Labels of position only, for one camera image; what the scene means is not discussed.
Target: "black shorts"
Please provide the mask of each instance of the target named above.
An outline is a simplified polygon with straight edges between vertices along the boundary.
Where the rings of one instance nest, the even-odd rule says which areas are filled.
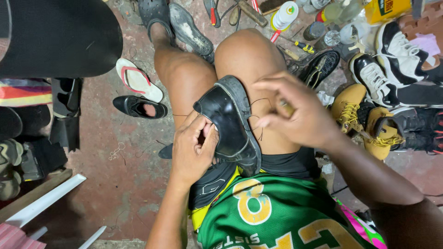
[[[314,156],[314,149],[302,147],[290,154],[261,155],[261,171],[272,175],[314,180],[320,177],[321,169]],[[211,204],[218,194],[226,188],[236,172],[237,164],[221,162],[211,167],[202,178],[191,186],[189,210]]]

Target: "hand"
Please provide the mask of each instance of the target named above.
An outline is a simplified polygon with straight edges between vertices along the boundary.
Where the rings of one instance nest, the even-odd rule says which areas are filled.
[[[198,143],[201,133],[206,136],[203,144]],[[218,139],[215,125],[205,116],[192,111],[174,135],[170,183],[188,191],[211,166]]]
[[[276,91],[295,109],[290,116],[280,107],[281,98],[277,98],[277,111],[286,117],[268,114],[259,119],[256,126],[280,131],[292,142],[312,148],[325,149],[335,138],[342,136],[314,91],[288,72],[267,75],[252,84],[252,87]]]

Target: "green jersey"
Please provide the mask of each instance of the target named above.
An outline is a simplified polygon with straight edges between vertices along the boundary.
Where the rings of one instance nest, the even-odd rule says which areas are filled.
[[[376,248],[323,185],[266,173],[237,177],[206,214],[198,244],[204,249]]]

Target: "leg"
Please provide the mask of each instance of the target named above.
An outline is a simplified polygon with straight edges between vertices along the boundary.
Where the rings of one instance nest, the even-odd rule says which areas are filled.
[[[218,78],[230,74],[243,83],[252,104],[251,113],[254,116],[249,118],[249,123],[251,129],[254,129],[258,117],[275,107],[276,98],[273,92],[252,89],[251,84],[267,74],[286,70],[282,55],[258,30],[245,29],[235,32],[218,46],[215,67]],[[264,128],[262,134],[262,129],[258,128],[253,133],[262,154],[287,154],[300,149],[300,145],[290,142],[278,132]]]
[[[194,102],[217,81],[217,75],[214,67],[198,55],[172,47],[161,24],[151,27],[151,35],[155,70],[169,93],[175,128],[178,128],[192,111]]]

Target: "black oxford shoe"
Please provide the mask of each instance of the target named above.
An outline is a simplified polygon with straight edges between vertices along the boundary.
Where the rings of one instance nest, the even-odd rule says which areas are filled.
[[[117,110],[123,112],[126,115],[132,117],[142,117],[147,119],[158,119],[165,117],[167,115],[167,107],[160,103],[155,103],[147,100],[147,98],[141,96],[119,96],[116,97],[112,104]],[[146,110],[143,108],[143,105],[151,105],[154,107],[155,114],[150,113],[150,115],[146,114]]]
[[[261,151],[248,124],[251,116],[248,97],[234,76],[218,80],[194,103],[194,110],[211,120],[218,129],[217,158],[236,162],[245,177],[260,172]]]

